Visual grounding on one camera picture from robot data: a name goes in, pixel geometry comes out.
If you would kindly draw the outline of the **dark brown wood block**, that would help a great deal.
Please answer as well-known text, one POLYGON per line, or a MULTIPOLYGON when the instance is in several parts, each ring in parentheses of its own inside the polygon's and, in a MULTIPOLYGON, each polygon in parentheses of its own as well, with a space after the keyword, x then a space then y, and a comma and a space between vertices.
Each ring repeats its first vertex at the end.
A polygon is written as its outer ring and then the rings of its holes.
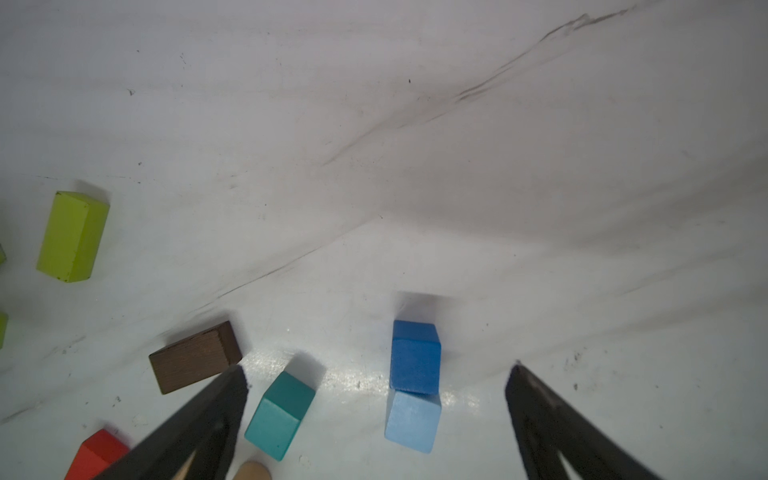
POLYGON ((243 358, 230 321, 189 335, 149 355, 162 395, 218 375, 243 358))

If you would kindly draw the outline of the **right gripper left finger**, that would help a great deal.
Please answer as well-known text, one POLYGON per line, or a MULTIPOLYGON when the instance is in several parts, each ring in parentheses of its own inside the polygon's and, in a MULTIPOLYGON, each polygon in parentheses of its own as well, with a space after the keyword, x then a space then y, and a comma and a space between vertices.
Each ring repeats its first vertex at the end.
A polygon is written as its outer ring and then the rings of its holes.
POLYGON ((235 364, 97 477, 172 479, 188 465, 188 479, 225 478, 247 395, 244 370, 235 364))

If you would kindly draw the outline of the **lime green long block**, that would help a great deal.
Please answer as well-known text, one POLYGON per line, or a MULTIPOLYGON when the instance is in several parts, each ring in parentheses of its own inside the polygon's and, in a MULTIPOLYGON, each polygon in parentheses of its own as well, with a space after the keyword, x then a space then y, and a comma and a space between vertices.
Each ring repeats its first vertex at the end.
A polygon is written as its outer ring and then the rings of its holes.
POLYGON ((5 312, 0 312, 0 348, 3 348, 8 328, 9 316, 5 312))

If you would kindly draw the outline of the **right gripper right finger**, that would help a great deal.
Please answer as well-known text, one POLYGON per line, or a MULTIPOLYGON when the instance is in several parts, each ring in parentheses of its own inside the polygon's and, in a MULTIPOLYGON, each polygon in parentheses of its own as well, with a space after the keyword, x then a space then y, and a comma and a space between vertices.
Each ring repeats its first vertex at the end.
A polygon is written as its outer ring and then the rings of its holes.
POLYGON ((505 399, 530 479, 567 479, 564 461, 583 479, 658 477, 520 362, 511 369, 505 399))

